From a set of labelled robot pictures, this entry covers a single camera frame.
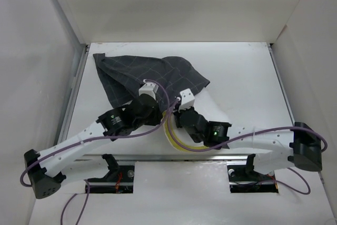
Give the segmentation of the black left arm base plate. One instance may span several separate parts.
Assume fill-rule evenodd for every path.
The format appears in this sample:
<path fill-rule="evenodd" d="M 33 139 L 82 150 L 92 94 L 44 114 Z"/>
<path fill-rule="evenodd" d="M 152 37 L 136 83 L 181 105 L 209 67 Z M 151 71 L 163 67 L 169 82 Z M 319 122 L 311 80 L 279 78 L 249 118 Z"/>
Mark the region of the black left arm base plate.
<path fill-rule="evenodd" d="M 134 164 L 118 164 L 111 154 L 103 154 L 103 161 L 108 169 L 102 177 L 90 178 L 90 186 L 85 187 L 86 193 L 92 194 L 131 194 L 134 190 Z"/>

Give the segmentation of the white pillow with yellow edge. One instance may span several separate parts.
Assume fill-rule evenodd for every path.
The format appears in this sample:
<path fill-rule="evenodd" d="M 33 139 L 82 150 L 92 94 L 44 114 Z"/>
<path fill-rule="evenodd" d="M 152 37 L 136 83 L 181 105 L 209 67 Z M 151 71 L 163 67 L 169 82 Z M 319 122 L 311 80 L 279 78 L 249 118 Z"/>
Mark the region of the white pillow with yellow edge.
<path fill-rule="evenodd" d="M 167 139 L 175 149 L 186 152 L 228 149 L 226 142 L 230 137 L 227 134 L 232 124 L 227 115 L 214 102 L 207 89 L 203 88 L 194 97 L 195 116 L 192 126 L 176 127 L 173 113 L 179 110 L 179 101 L 170 109 L 164 123 Z"/>

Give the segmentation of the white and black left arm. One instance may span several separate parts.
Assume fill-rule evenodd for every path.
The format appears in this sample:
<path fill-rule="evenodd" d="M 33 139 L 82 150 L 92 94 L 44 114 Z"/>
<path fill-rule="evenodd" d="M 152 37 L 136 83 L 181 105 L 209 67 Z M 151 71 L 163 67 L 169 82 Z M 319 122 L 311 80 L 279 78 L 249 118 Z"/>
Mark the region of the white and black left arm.
<path fill-rule="evenodd" d="M 141 94 L 129 104 L 109 110 L 75 136 L 43 151 L 31 149 L 24 153 L 25 174 L 35 198 L 43 199 L 62 186 L 78 180 L 114 180 L 120 166 L 112 154 L 97 160 L 80 158 L 92 150 L 117 139 L 132 137 L 144 125 L 158 126 L 162 113 L 153 95 Z"/>

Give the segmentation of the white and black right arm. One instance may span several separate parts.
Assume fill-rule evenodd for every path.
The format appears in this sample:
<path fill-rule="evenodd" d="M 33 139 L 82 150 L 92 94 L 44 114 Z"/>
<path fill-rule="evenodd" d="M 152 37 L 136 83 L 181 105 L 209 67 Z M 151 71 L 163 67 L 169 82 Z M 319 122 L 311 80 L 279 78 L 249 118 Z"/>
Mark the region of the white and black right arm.
<path fill-rule="evenodd" d="M 196 143 L 196 146 L 188 147 L 177 138 L 173 139 L 187 151 L 254 149 L 244 167 L 245 176 L 251 180 L 290 167 L 309 172 L 322 171 L 322 152 L 327 144 L 303 122 L 258 130 L 234 126 L 229 122 L 208 121 L 193 107 L 175 111 L 173 115 L 176 127 L 184 129 L 188 138 Z"/>

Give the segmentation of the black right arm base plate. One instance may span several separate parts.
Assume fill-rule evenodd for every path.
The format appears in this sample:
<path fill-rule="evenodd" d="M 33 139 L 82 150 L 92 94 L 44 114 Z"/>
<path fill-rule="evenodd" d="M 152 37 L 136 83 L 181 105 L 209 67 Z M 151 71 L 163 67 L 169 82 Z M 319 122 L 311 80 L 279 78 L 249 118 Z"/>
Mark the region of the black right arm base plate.
<path fill-rule="evenodd" d="M 278 193 L 274 177 L 252 171 L 247 173 L 243 164 L 227 166 L 231 193 Z"/>

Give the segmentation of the dark grey checked pillowcase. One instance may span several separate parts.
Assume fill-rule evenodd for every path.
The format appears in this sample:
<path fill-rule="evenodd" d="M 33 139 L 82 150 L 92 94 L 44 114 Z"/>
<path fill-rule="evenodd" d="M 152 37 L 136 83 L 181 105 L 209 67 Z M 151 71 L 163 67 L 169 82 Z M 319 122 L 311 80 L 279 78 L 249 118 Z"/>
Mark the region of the dark grey checked pillowcase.
<path fill-rule="evenodd" d="M 162 90 L 159 90 L 156 96 L 161 112 L 167 110 L 167 103 L 173 103 L 182 90 L 190 89 L 196 95 L 210 83 L 188 60 L 179 56 L 108 57 L 104 53 L 96 53 L 93 54 L 93 58 L 98 77 L 112 108 L 138 97 L 138 90 L 144 79 L 157 81 L 165 88 L 169 99 L 166 99 Z"/>

